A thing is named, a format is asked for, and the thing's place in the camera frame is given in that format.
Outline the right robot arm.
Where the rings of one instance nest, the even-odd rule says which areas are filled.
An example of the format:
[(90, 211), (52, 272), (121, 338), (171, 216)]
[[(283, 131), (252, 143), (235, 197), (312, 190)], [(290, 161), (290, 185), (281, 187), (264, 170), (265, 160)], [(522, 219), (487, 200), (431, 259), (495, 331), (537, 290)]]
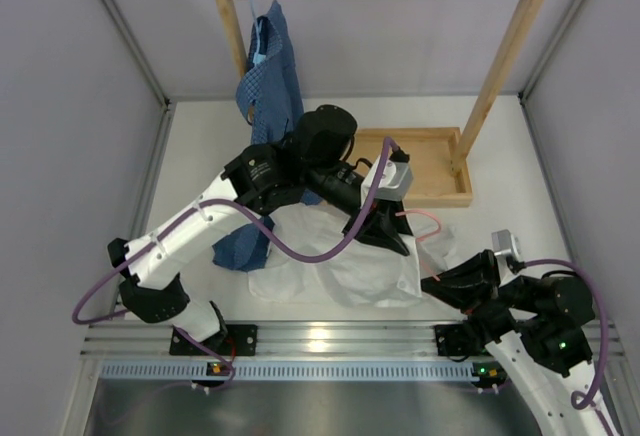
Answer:
[(601, 392), (609, 325), (591, 283), (579, 268), (550, 259), (550, 271), (533, 267), (515, 249), (484, 250), (428, 276), (423, 293), (458, 310), (463, 321), (435, 329), (440, 356), (476, 363), (480, 393), (510, 383), (544, 435), (615, 435)]

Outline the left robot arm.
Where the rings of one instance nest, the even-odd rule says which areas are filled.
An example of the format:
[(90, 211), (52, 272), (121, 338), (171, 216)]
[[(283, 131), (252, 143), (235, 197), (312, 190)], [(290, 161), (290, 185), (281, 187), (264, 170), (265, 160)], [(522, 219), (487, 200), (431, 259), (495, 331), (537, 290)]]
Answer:
[[(190, 296), (180, 272), (205, 249), (251, 225), (291, 259), (321, 263), (352, 241), (391, 250), (409, 250), (411, 233), (403, 199), (412, 182), (410, 157), (385, 137), (366, 176), (347, 162), (355, 146), (357, 122), (346, 110), (321, 105), (301, 116), (278, 142), (253, 144), (228, 163), (186, 208), (137, 239), (116, 238), (107, 246), (122, 280), (118, 291), (126, 311), (147, 324), (167, 322), (203, 354), (223, 349), (228, 330), (211, 301)], [(277, 209), (300, 202), (305, 192), (320, 196), (347, 215), (343, 238), (320, 255), (295, 252), (266, 226)]]

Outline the white shirt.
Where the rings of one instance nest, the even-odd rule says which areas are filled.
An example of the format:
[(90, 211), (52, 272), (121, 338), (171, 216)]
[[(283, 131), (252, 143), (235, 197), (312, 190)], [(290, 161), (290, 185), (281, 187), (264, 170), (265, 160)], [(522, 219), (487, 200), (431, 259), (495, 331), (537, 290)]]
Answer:
[[(274, 234), (294, 251), (323, 254), (342, 240), (347, 217), (328, 206), (287, 206), (275, 212)], [(352, 241), (335, 257), (306, 264), (271, 246), (265, 267), (248, 273), (250, 293), (272, 303), (343, 307), (409, 307), (423, 299), (420, 281), (458, 262), (455, 229), (425, 214), (408, 216), (408, 256)]]

